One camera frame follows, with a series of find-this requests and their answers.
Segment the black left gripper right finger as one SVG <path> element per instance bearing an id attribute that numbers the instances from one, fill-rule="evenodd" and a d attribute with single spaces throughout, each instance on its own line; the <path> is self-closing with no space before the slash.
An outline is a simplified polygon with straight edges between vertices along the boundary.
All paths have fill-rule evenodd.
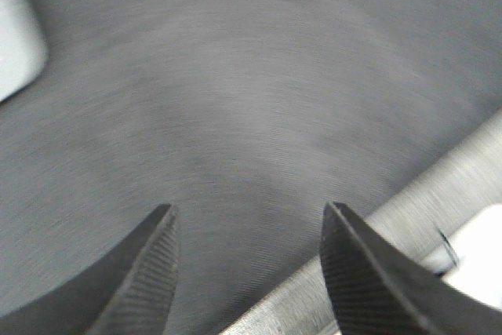
<path id="1" fill-rule="evenodd" d="M 501 312 L 443 282 L 341 202 L 326 204 L 322 275 L 342 334 L 499 334 Z"/>

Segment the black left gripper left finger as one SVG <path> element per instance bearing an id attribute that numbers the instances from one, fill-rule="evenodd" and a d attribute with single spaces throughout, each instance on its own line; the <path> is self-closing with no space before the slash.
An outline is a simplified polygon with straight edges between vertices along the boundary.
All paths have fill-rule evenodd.
<path id="1" fill-rule="evenodd" d="M 63 285 L 1 317 L 3 334 L 161 334 L 176 290 L 179 230 L 155 208 L 118 245 Z"/>

